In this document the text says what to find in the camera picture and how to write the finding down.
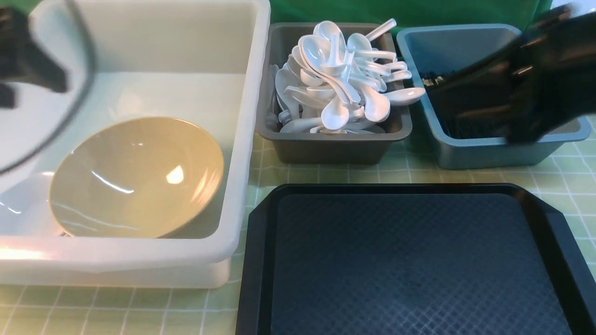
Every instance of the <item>white plastic bin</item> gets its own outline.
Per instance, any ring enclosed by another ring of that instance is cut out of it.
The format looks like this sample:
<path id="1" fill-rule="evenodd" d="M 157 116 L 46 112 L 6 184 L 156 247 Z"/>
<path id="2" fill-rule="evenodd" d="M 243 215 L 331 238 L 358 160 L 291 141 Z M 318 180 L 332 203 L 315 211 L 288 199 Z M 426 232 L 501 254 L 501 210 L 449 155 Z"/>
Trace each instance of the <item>white plastic bin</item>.
<path id="1" fill-rule="evenodd" d="M 34 161 L 2 176 L 0 191 L 32 173 L 54 171 L 72 149 L 95 132 L 125 119 L 152 115 L 184 119 L 209 131 L 225 156 L 225 180 L 198 221 L 179 234 L 182 238 L 2 236 L 0 283 L 223 285 L 244 216 L 269 2 L 78 3 L 97 48 L 94 87 L 66 133 Z M 72 94 L 46 100 L 44 108 L 66 108 L 84 79 L 80 35 L 61 0 L 44 0 L 32 17 L 35 38 L 74 80 Z"/>

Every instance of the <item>utensil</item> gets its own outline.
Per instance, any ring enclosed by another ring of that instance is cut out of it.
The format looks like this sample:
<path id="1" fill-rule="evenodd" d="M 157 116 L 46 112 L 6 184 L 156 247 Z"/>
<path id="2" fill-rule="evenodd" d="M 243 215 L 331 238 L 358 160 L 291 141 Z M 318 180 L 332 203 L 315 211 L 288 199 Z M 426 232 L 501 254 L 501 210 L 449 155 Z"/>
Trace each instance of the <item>utensil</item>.
<path id="1" fill-rule="evenodd" d="M 364 108 L 360 107 L 354 110 L 349 110 L 350 119 L 348 122 L 357 122 L 359 119 L 364 117 Z"/>
<path id="2" fill-rule="evenodd" d="M 387 22 L 381 24 L 379 27 L 377 27 L 375 30 L 373 30 L 372 32 L 369 32 L 366 35 L 367 40 L 369 41 L 373 41 L 377 38 L 379 38 L 380 36 L 382 36 L 384 33 L 390 31 L 391 29 L 393 29 L 394 27 L 396 27 L 398 25 L 398 22 L 395 21 L 394 18 L 389 19 Z"/>
<path id="3" fill-rule="evenodd" d="M 337 96 L 325 106 L 321 112 L 321 120 L 325 128 L 336 131 L 344 127 L 350 119 L 350 112 L 342 105 Z"/>
<path id="4" fill-rule="evenodd" d="M 343 69 L 342 72 L 342 79 L 349 82 L 350 74 L 352 72 L 352 61 L 354 60 L 354 49 L 349 48 L 344 57 L 343 62 L 345 63 L 346 67 Z"/>
<path id="5" fill-rule="evenodd" d="M 371 42 L 360 33 L 351 34 L 347 38 L 347 47 L 353 48 L 355 51 L 372 51 Z"/>
<path id="6" fill-rule="evenodd" d="M 408 70 L 401 70 L 391 73 L 390 75 L 383 77 L 382 80 L 385 83 L 397 82 L 399 80 L 411 79 L 412 73 Z"/>
<path id="7" fill-rule="evenodd" d="M 385 60 L 394 60 L 395 52 L 391 51 L 374 51 L 374 50 L 356 50 L 355 56 L 359 58 L 379 58 Z"/>
<path id="8" fill-rule="evenodd" d="M 391 71 L 401 71 L 408 69 L 408 65 L 404 61 L 394 61 L 393 63 L 387 63 L 383 65 Z"/>
<path id="9" fill-rule="evenodd" d="M 398 89 L 397 91 L 384 93 L 383 95 L 389 99 L 391 105 L 407 106 L 420 100 L 425 93 L 426 90 L 424 88 L 412 87 Z"/>
<path id="10" fill-rule="evenodd" d="M 300 48 L 296 45 L 292 48 L 291 53 L 292 58 L 298 63 L 298 65 L 307 72 L 311 72 L 311 68 L 304 63 L 304 59 L 302 58 L 302 53 L 300 52 Z"/>
<path id="11" fill-rule="evenodd" d="M 321 48 L 325 48 L 325 45 L 329 45 L 325 39 L 314 35 L 302 36 L 298 41 L 300 55 L 303 56 L 304 62 L 321 79 L 331 85 L 342 104 L 347 106 L 359 103 L 360 95 L 352 85 L 341 78 L 328 76 L 321 70 L 320 64 L 325 59 L 324 51 Z"/>
<path id="12" fill-rule="evenodd" d="M 48 204 L 53 175 L 52 172 L 31 175 L 0 194 L 1 235 L 60 236 L 64 233 Z"/>
<path id="13" fill-rule="evenodd" d="M 362 75 L 351 75 L 349 82 L 352 86 L 357 86 L 360 83 L 363 85 L 372 86 L 377 92 L 381 91 L 380 81 L 371 77 L 366 77 Z"/>
<path id="14" fill-rule="evenodd" d="M 371 77 L 378 81 L 379 86 L 381 89 L 379 92 L 386 92 L 387 91 L 387 84 L 382 80 L 381 76 L 377 73 L 372 73 Z"/>
<path id="15" fill-rule="evenodd" d="M 322 101 L 331 100 L 335 96 L 335 91 L 330 85 L 309 86 L 306 88 L 306 92 L 314 99 Z"/>
<path id="16" fill-rule="evenodd" d="M 297 119 L 290 121 L 287 125 L 283 126 L 280 133 L 290 132 L 306 132 L 311 128 L 322 126 L 323 123 L 320 117 L 311 117 L 308 119 Z"/>
<path id="17" fill-rule="evenodd" d="M 201 213 L 223 175 L 224 155 L 204 129 L 169 117 L 132 119 L 66 156 L 49 205 L 72 236 L 157 238 Z"/>
<path id="18" fill-rule="evenodd" d="M 346 68 L 346 64 L 340 58 L 339 34 L 331 35 L 331 48 L 329 50 L 327 61 L 321 64 L 321 69 L 330 76 L 339 76 Z"/>
<path id="19" fill-rule="evenodd" d="M 374 134 L 373 132 L 364 129 L 344 129 L 346 134 Z"/>
<path id="20" fill-rule="evenodd" d="M 294 59 L 294 56 L 289 55 L 288 62 L 286 62 L 286 64 L 288 64 L 289 71 L 292 72 L 292 74 L 295 75 L 297 78 L 300 78 L 300 70 L 302 68 L 300 67 L 300 64 L 298 64 L 298 62 Z"/>
<path id="21" fill-rule="evenodd" d="M 285 126 L 288 124 L 288 122 L 292 121 L 292 115 L 289 110 L 283 110 L 279 113 L 277 119 L 283 126 Z"/>
<path id="22" fill-rule="evenodd" d="M 367 119 L 360 119 L 357 122 L 351 122 L 348 123 L 347 125 L 345 125 L 343 127 L 343 129 L 351 129 L 351 130 L 355 130 L 355 129 L 368 129 L 370 127 L 373 127 L 374 125 L 376 125 L 375 122 L 369 121 Z"/>
<path id="23" fill-rule="evenodd" d="M 277 92 L 278 100 L 281 100 L 283 109 L 290 111 L 292 119 L 296 120 L 300 117 L 298 111 L 298 103 L 287 96 L 285 88 L 288 86 L 298 86 L 297 78 L 289 70 L 280 69 L 275 75 L 275 91 Z"/>
<path id="24" fill-rule="evenodd" d="M 273 102 L 272 101 L 273 96 L 277 94 L 275 92 L 275 76 L 277 75 L 277 71 L 279 71 L 279 70 L 280 70 L 280 68 L 277 65 L 269 66 L 269 76 L 267 78 L 268 79 L 267 80 L 267 93 L 268 93 L 267 101 L 269 101 L 269 102 Z"/>
<path id="25" fill-rule="evenodd" d="M 374 63 L 372 61 L 354 58 L 354 63 L 356 63 L 361 70 L 376 73 L 381 76 L 388 76 L 391 74 L 391 70 L 389 70 L 386 66 Z"/>
<path id="26" fill-rule="evenodd" d="M 331 21 L 322 21 L 317 24 L 313 30 L 313 35 L 322 37 L 329 42 L 332 40 L 334 34 L 339 35 L 339 51 L 346 52 L 346 39 L 343 37 L 342 30 Z"/>
<path id="27" fill-rule="evenodd" d="M 324 126 L 314 127 L 310 131 L 311 134 L 347 134 L 347 130 L 345 129 L 338 129 L 336 131 L 331 131 Z"/>
<path id="28" fill-rule="evenodd" d="M 300 69 L 300 80 L 302 80 L 306 86 L 320 86 L 325 83 L 323 80 L 309 75 L 305 69 Z"/>
<path id="29" fill-rule="evenodd" d="M 381 122 L 388 117 L 391 108 L 389 98 L 368 85 L 358 83 L 358 88 L 364 95 L 364 116 L 367 120 Z"/>
<path id="30" fill-rule="evenodd" d="M 325 108 L 327 105 L 326 101 L 321 101 L 319 99 L 315 99 L 308 94 L 308 91 L 304 88 L 288 86 L 285 88 L 286 95 L 294 98 L 299 104 L 303 106 L 309 106 L 313 108 Z M 292 119 L 296 120 L 299 117 L 294 117 L 292 115 Z"/>

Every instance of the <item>black wire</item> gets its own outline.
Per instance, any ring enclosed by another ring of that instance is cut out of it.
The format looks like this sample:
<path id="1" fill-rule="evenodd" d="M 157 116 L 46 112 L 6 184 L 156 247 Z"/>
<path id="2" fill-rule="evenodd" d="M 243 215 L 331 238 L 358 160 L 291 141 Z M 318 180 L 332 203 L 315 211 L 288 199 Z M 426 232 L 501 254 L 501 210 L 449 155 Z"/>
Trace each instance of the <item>black wire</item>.
<path id="1" fill-rule="evenodd" d="M 87 58 L 87 76 L 85 82 L 83 83 L 83 88 L 74 101 L 74 103 L 70 106 L 66 116 L 62 119 L 58 127 L 45 139 L 43 140 L 36 148 L 26 154 L 23 158 L 17 160 L 16 162 L 10 164 L 7 167 L 3 167 L 0 169 L 0 175 L 3 175 L 7 172 L 14 170 L 15 168 L 25 164 L 33 157 L 37 156 L 42 150 L 46 149 L 58 136 L 60 136 L 66 128 L 72 123 L 72 120 L 75 118 L 77 113 L 80 110 L 81 105 L 85 102 L 85 99 L 89 95 L 91 91 L 91 87 L 93 86 L 94 78 L 95 78 L 95 70 L 97 68 L 97 63 L 95 59 L 95 45 L 91 39 L 91 35 L 89 34 L 89 29 L 87 24 L 85 23 L 85 19 L 83 18 L 83 14 L 79 8 L 79 6 L 75 3 L 75 0 L 64 0 L 66 7 L 70 11 L 72 17 L 74 18 L 75 23 L 77 24 L 81 37 L 83 39 L 83 47 L 85 50 L 85 55 Z"/>

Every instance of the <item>beige bowl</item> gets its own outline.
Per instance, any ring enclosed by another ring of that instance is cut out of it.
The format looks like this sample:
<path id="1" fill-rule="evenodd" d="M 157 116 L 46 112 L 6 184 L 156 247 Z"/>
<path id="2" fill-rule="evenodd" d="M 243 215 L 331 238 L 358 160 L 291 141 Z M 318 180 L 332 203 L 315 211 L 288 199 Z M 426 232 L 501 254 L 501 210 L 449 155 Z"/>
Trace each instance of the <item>beige bowl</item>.
<path id="1" fill-rule="evenodd" d="M 224 156 L 204 129 L 146 117 L 79 145 L 55 172 L 49 203 L 73 236 L 157 238 L 205 209 L 223 174 Z"/>

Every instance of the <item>gray plastic bin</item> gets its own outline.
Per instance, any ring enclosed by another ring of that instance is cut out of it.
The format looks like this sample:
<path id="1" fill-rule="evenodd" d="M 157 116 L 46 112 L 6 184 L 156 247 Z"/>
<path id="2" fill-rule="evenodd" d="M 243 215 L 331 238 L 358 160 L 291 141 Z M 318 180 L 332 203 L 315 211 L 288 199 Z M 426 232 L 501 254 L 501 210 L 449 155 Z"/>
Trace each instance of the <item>gray plastic bin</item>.
<path id="1" fill-rule="evenodd" d="M 520 31 L 505 24 L 466 24 L 418 27 L 398 33 L 399 49 L 412 82 L 424 87 L 420 73 L 457 71 L 503 47 Z M 503 138 L 453 138 L 445 134 L 428 96 L 410 106 L 412 113 L 422 109 L 432 135 L 434 153 L 445 169 L 480 169 L 499 166 L 535 165 L 565 142 L 589 137 L 591 126 L 580 117 L 547 134 L 537 143 L 506 146 Z"/>
<path id="2" fill-rule="evenodd" d="M 280 108 L 268 82 L 269 65 L 280 68 L 287 61 L 292 47 L 303 35 L 312 34 L 316 23 L 277 23 L 269 28 L 269 39 L 263 67 L 263 80 L 257 109 L 258 134 L 273 142 L 280 161 L 297 164 L 362 164 L 378 163 L 391 143 L 406 138 L 412 131 L 412 120 L 407 107 L 392 107 L 389 118 L 379 124 L 386 134 L 281 134 L 277 122 Z M 367 34 L 377 24 L 338 23 L 347 38 L 353 33 Z M 379 50 L 395 51 L 391 34 L 373 41 Z M 401 82 L 387 85 L 387 91 L 403 88 Z"/>

